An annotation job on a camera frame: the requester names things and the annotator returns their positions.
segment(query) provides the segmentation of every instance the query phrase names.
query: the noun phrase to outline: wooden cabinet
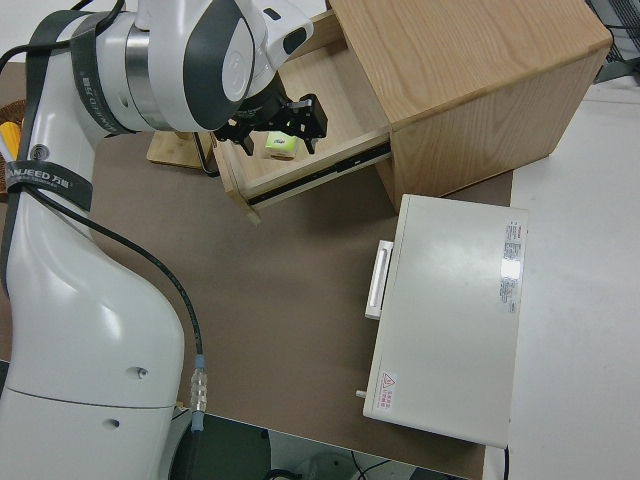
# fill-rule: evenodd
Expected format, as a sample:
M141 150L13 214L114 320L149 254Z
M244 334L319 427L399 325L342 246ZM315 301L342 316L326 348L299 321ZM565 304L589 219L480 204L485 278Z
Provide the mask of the wooden cabinet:
M611 36L583 0L332 0L281 69L329 119L315 155L214 142L225 190L254 220L274 201L376 163L396 208L553 151Z

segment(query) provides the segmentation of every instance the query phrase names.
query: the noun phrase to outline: brown tabletop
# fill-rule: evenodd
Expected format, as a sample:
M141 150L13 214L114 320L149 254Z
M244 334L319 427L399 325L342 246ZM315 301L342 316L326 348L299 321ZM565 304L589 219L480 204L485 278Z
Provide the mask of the brown tabletop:
M24 95L23 68L0 79L0 105ZM375 170L339 178L265 209L254 227L219 179L151 164L151 136L104 141L92 218L172 268L202 324L211 413L462 477L481 478L484 447L362 415L376 337L364 317L378 240L397 216ZM508 204L503 175L456 198ZM0 206L4 223L5 206ZM179 399L188 401L193 341L170 283L145 260L96 235L116 260L149 279L183 320ZM0 358L10 356L10 309L0 300Z

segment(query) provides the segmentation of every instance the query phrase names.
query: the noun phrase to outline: black strap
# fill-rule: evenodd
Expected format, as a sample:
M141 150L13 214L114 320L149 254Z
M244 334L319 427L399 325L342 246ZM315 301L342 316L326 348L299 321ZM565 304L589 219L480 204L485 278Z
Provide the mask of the black strap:
M100 83L96 53L96 25L106 15L105 13L91 15L82 22L71 37L73 78L84 107L98 125L113 134L135 133L116 120L107 104Z
M91 210L91 182L57 163L40 160L8 162L5 178L10 192L19 191L20 185L34 185L60 195L87 212Z
M31 44L46 45L55 42L62 31L75 19L86 15L87 12L80 11L60 11L49 15L36 28L31 37ZM25 109L24 122L22 125L22 135L20 138L20 148L18 150L18 160L26 160L29 154L31 133L33 124L40 105L42 87L47 75L47 66L51 52L31 52L27 54L26 77L27 77L27 106ZM20 194L9 192L7 205L7 215L4 222L4 232L2 234L2 247L0 249L0 279L2 288L7 293L7 262L11 239L13 238L13 227L15 225L16 214Z

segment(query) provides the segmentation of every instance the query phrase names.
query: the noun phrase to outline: drawer handle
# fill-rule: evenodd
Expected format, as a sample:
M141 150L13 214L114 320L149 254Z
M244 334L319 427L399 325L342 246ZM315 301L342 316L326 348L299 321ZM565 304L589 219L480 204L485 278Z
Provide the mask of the drawer handle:
M372 320L380 320L382 314L382 302L384 300L384 290L387 285L387 274L389 273L389 263L391 262L391 252L393 242L380 240L376 263L371 276L371 286L369 287L369 298L364 316Z

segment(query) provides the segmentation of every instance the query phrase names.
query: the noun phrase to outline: cable connector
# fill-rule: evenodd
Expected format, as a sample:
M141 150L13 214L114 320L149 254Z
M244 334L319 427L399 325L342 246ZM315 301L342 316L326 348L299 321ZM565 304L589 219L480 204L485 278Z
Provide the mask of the cable connector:
M196 355L196 368L191 377L191 431L204 429L204 412L207 409L207 374L204 370L204 355Z

